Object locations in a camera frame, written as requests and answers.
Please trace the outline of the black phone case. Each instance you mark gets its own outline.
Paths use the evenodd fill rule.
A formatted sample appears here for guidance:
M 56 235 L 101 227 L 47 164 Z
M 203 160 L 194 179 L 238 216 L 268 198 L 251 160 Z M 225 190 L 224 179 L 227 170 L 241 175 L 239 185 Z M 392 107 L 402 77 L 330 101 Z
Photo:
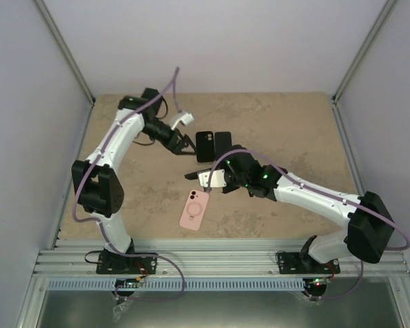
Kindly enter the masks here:
M 196 159 L 198 163 L 215 161 L 215 140 L 212 131 L 200 131 L 195 134 Z

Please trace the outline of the black phone with blue edge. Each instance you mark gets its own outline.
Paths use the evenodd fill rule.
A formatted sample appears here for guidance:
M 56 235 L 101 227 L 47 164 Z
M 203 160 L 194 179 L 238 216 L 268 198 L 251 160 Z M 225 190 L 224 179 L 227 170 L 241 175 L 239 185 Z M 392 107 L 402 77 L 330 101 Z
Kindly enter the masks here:
M 215 133 L 215 159 L 229 151 L 232 147 L 232 134 L 229 131 Z

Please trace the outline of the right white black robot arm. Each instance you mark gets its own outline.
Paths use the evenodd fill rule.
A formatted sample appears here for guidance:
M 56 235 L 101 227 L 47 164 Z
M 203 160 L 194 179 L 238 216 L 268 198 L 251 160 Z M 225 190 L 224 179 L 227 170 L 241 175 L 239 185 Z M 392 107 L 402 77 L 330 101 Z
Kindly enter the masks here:
M 286 169 L 261 165 L 240 145 L 222 155 L 212 168 L 188 173 L 185 178 L 197 180 L 204 190 L 220 188 L 230 193 L 245 188 L 250 197 L 293 204 L 339 225 L 338 232 L 309 237 L 296 254 L 293 262 L 308 273 L 347 256 L 376 264 L 394 232 L 393 219 L 376 193 L 355 195 L 320 187 Z

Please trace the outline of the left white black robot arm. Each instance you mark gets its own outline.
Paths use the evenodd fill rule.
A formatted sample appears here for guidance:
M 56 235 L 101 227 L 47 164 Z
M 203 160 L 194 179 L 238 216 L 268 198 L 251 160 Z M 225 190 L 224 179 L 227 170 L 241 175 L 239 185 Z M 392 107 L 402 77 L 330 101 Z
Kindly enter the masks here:
M 164 123 L 158 112 L 166 104 L 163 95 L 151 88 L 139 97 L 125 96 L 100 144 L 86 160 L 72 164 L 72 217 L 76 222 L 82 221 L 77 216 L 77 207 L 82 206 L 89 214 L 86 221 L 94 221 L 100 228 L 106 242 L 104 250 L 114 254 L 112 264 L 121 273 L 132 271 L 136 264 L 133 240 L 120 213 L 124 189 L 118 170 L 126 151 L 140 134 L 149 136 L 175 155 L 187 155 L 186 149 L 195 146 L 178 129 L 178 125 L 190 125 L 193 115 L 179 109 L 169 123 Z

